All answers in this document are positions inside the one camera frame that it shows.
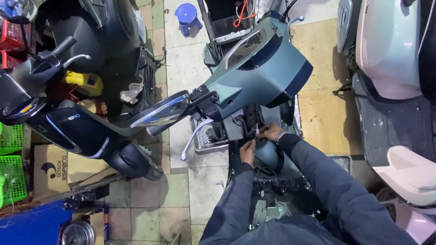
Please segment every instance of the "green plastic basket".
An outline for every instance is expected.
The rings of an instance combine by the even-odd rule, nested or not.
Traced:
[[[6,126],[0,123],[0,156],[23,148],[23,125]]]
[[[0,194],[0,198],[3,199],[3,206],[10,205],[26,198],[26,181],[24,180],[21,157],[0,157],[0,170],[3,172],[3,176],[5,177],[3,193]]]

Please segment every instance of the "yellow battery charger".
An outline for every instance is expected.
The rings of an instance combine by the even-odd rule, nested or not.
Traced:
[[[103,90],[102,79],[93,73],[81,74],[67,71],[65,81],[79,85],[76,91],[90,97],[99,96]]]

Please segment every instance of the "person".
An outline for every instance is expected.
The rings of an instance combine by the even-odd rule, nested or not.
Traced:
[[[240,149],[241,165],[208,221],[199,245],[417,245],[387,209],[347,171],[301,137],[276,124],[259,138],[278,142],[328,210],[321,223],[309,215],[271,219],[248,231],[255,141]]]

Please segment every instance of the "side mirror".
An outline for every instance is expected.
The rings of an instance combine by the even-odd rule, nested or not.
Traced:
[[[177,92],[132,117],[129,120],[130,127],[148,127],[175,122],[185,114],[184,112],[189,109],[188,106],[189,92],[187,90]]]

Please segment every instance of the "tiled floor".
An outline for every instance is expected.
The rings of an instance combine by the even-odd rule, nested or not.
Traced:
[[[197,1],[191,0],[136,0],[147,27],[146,47],[158,58],[164,45],[167,49],[166,65],[156,72],[156,102],[168,94],[192,91],[211,75],[202,57],[209,41],[206,29],[192,27],[191,34],[184,37],[174,15],[186,2],[198,9]],[[305,15],[307,22],[336,17],[338,0],[307,2],[297,2],[291,12]],[[111,208],[111,240],[107,245],[169,245],[179,233],[182,244],[198,244],[223,193],[216,183],[227,180],[228,152],[200,156],[191,145],[188,160],[183,162],[180,154],[190,135],[188,118],[155,138],[140,132],[138,143],[153,152],[165,175],[155,182],[140,178],[111,184],[111,194],[105,199]]]

